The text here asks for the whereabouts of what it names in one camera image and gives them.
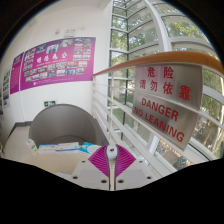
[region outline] exit sign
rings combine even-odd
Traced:
[[[44,106],[45,107],[54,106],[55,104],[56,104],[55,101],[46,101],[46,102],[44,102]]]

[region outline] danger sign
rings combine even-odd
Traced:
[[[135,93],[132,113],[183,150],[198,118],[197,113],[142,93]]]
[[[133,115],[184,150],[198,114],[181,104],[200,110],[202,68],[187,64],[140,66],[135,86]]]

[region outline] handrail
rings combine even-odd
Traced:
[[[222,75],[224,75],[224,70],[221,63],[210,55],[194,51],[171,51],[171,52],[162,52],[158,54],[148,55],[130,61],[126,61],[118,65],[114,65],[105,70],[102,70],[100,72],[97,72],[93,74],[93,76],[103,75],[113,71],[136,67],[140,65],[166,63],[166,62],[170,63],[182,62],[182,63],[204,65],[212,69],[215,69],[218,72],[222,73]]]

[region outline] magenta stripe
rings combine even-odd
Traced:
[[[116,177],[119,176],[123,171],[125,171],[136,159],[135,157],[128,152],[127,149],[123,148],[120,145],[116,145],[118,149],[117,161],[115,174]]]
[[[107,145],[97,149],[90,157],[89,161],[102,173],[109,177],[109,164],[106,156]]]

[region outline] curved wall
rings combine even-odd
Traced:
[[[67,29],[75,29],[74,37],[95,37],[94,70],[108,67],[111,5],[76,6],[71,1],[57,2],[32,18],[16,35],[0,66],[0,83],[16,56],[32,47],[63,39]],[[32,121],[44,109],[44,101],[72,104],[92,114],[92,81],[51,84],[10,95],[10,106],[3,108],[0,142],[5,144],[16,122]]]

